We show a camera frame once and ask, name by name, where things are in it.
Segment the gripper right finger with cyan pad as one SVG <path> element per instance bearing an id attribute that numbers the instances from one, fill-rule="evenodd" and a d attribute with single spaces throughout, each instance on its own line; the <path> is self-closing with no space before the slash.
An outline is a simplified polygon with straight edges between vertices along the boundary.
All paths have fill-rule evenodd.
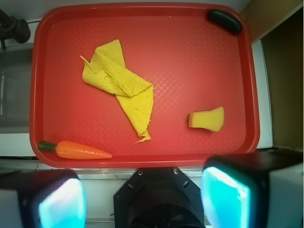
<path id="1" fill-rule="evenodd" d="M 215 155 L 203 166 L 201 199 L 214 228 L 301 228 L 302 152 Z"/>

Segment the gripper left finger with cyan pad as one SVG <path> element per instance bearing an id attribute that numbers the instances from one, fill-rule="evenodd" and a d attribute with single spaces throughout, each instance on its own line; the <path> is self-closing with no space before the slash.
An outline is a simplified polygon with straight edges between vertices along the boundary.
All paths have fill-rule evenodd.
<path id="1" fill-rule="evenodd" d="M 11 171 L 0 175 L 2 228 L 83 228 L 86 191 L 73 170 Z"/>

